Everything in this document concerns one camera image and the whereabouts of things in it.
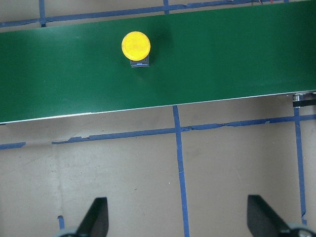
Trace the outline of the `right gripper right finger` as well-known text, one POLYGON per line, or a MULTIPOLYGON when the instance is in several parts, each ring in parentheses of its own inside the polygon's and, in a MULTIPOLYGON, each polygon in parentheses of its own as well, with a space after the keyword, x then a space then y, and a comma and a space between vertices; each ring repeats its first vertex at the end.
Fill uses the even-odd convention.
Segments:
POLYGON ((247 227, 253 237, 295 237, 296 232, 260 195, 247 198, 247 227))

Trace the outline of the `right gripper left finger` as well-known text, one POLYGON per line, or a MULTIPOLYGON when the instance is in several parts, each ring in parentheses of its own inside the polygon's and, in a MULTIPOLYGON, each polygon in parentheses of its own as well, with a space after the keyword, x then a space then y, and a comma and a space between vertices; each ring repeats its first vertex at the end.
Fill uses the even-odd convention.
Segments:
POLYGON ((106 237, 109 230, 106 197, 96 198, 75 232, 76 237, 106 237))

